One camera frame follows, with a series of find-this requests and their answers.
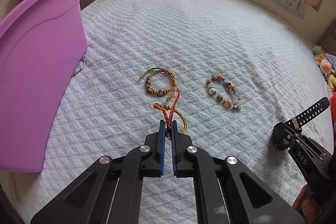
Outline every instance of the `beaded bracelet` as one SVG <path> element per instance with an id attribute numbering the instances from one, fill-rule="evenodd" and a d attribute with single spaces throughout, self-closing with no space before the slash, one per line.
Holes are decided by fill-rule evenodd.
<path id="1" fill-rule="evenodd" d="M 157 96 L 164 96 L 165 94 L 169 93 L 170 91 L 172 91 L 172 93 L 168 96 L 168 98 L 166 99 L 167 101 L 174 96 L 175 92 L 176 92 L 176 76 L 169 70 L 167 69 L 163 69 L 163 68 L 159 68 L 159 67 L 155 67 L 155 68 L 151 68 L 149 70 L 146 70 L 142 75 L 140 75 L 140 79 L 145 76 L 147 73 L 149 73 L 152 70 L 156 70 L 153 73 L 151 73 L 150 75 L 148 75 L 146 77 L 146 82 L 145 82 L 145 87 L 147 89 L 147 91 L 151 94 L 157 95 Z M 173 80 L 173 84 L 170 88 L 168 89 L 164 89 L 164 90 L 155 90 L 154 88 L 151 87 L 151 77 L 152 75 L 158 73 L 158 72 L 163 72 L 165 75 L 169 75 L 172 80 Z"/>
<path id="2" fill-rule="evenodd" d="M 218 92 L 216 91 L 216 89 L 211 85 L 211 81 L 215 80 L 215 81 L 223 81 L 225 84 L 225 91 L 231 95 L 232 97 L 232 101 L 234 102 L 233 104 L 229 101 L 229 100 L 224 100 L 223 96 L 221 96 L 220 94 L 218 94 Z M 232 108 L 234 110 L 241 110 L 240 105 L 238 105 L 238 100 L 240 100 L 240 97 L 238 96 L 238 94 L 236 93 L 236 89 L 235 86 L 232 85 L 230 82 L 226 82 L 225 78 L 223 77 L 223 75 L 212 75 L 207 79 L 207 85 L 208 85 L 208 91 L 209 94 L 212 95 L 218 102 L 220 102 L 221 104 L 223 104 L 225 107 L 230 108 L 232 106 Z"/>

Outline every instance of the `metal screw cap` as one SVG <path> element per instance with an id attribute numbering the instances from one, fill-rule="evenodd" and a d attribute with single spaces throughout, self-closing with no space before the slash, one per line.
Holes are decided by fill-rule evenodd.
<path id="1" fill-rule="evenodd" d="M 237 162 L 238 160 L 233 156 L 227 158 L 227 163 L 229 164 L 236 164 Z"/>
<path id="2" fill-rule="evenodd" d="M 189 146 L 187 148 L 187 151 L 190 152 L 190 153 L 196 153 L 197 152 L 197 147 L 195 147 L 195 146 Z"/>
<path id="3" fill-rule="evenodd" d="M 142 145 L 140 146 L 141 152 L 148 152 L 151 148 L 148 145 Z"/>
<path id="4" fill-rule="evenodd" d="M 110 162 L 110 158 L 108 156 L 102 156 L 99 158 L 99 162 L 101 164 L 108 164 Z"/>

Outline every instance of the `quilted bedspread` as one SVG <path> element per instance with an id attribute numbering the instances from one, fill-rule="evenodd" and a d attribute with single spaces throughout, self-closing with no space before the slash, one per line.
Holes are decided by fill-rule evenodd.
<path id="1" fill-rule="evenodd" d="M 235 155 L 294 201 L 305 180 L 289 154 L 271 143 L 272 129 L 328 92 L 309 46 L 291 27 L 245 0 L 97 0 L 82 15 L 86 66 L 59 105 L 42 172 L 0 173 L 25 222 L 100 156 L 126 155 L 158 130 L 163 115 L 152 105 L 164 104 L 165 97 L 147 93 L 139 79 L 155 66 L 176 74 L 176 108 L 196 146 L 222 159 Z M 236 86 L 240 112 L 208 94 L 205 81 L 212 74 Z M 152 77 L 156 89 L 169 85 L 165 75 Z M 332 152 L 330 109 L 303 133 Z M 165 175 L 144 179 L 139 223 L 197 223 L 193 181 L 173 176 L 168 140 Z"/>

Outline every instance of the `braided cord bracelet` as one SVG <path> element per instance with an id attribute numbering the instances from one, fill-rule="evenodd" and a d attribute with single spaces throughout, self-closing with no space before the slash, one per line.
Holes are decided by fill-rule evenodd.
<path id="1" fill-rule="evenodd" d="M 141 79 L 142 77 L 144 77 L 147 73 L 149 73 L 152 70 L 155 70 L 155 71 L 152 72 L 150 75 L 148 75 L 146 77 L 145 87 L 146 87 L 147 91 L 149 93 L 157 95 L 157 96 L 164 96 L 165 94 L 172 91 L 171 94 L 166 99 L 166 101 L 168 101 L 171 97 L 174 96 L 174 94 L 176 92 L 176 88 L 177 88 L 176 76 L 171 71 L 169 71 L 167 69 L 163 69 L 163 68 L 160 68 L 160 67 L 155 67 L 155 68 L 151 68 L 149 70 L 146 70 L 142 75 L 140 75 L 139 78 Z M 151 87 L 151 77 L 158 72 L 163 72 L 165 75 L 169 75 L 172 78 L 173 84 L 170 88 L 164 89 L 164 90 L 154 90 L 154 88 Z"/>
<path id="2" fill-rule="evenodd" d="M 211 85 L 211 81 L 223 81 L 225 85 L 225 91 L 231 95 L 233 104 L 229 100 L 224 100 L 223 96 L 218 94 L 217 90 Z M 223 104 L 225 107 L 232 107 L 233 110 L 241 110 L 240 105 L 238 105 L 238 100 L 241 100 L 239 95 L 236 93 L 235 86 L 230 82 L 225 81 L 223 75 L 212 75 L 207 79 L 206 84 L 208 85 L 209 94 L 212 95 L 219 103 Z"/>
<path id="3" fill-rule="evenodd" d="M 170 141 L 171 141 L 171 123 L 173 121 L 173 114 L 174 114 L 174 112 L 177 113 L 180 116 L 180 118 L 181 118 L 181 120 L 183 122 L 184 128 L 183 128 L 183 131 L 181 133 L 184 134 L 186 132 L 186 130 L 187 130 L 187 122 L 186 122 L 185 118 L 183 117 L 183 115 L 181 114 L 181 112 L 179 112 L 177 109 L 175 109 L 177 101 L 180 98 L 180 93 L 181 92 L 179 90 L 176 92 L 176 98 L 175 98 L 172 106 L 161 105 L 159 103 L 155 103 L 154 106 L 153 106 L 154 108 L 161 110 L 162 113 L 163 113 L 163 115 L 164 115 L 164 117 L 165 117 L 165 119 L 166 119 L 166 125 L 167 125 L 166 138 L 168 140 L 170 140 Z"/>

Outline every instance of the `white wall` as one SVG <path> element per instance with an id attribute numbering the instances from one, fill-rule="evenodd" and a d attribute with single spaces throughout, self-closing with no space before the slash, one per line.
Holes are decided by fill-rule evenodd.
<path id="1" fill-rule="evenodd" d="M 304 20 L 285 10 L 274 0 L 248 1 L 276 14 L 311 43 L 317 42 L 329 24 L 336 19 L 336 0 L 323 0 L 319 12 L 316 12 L 313 7 L 305 5 Z"/>

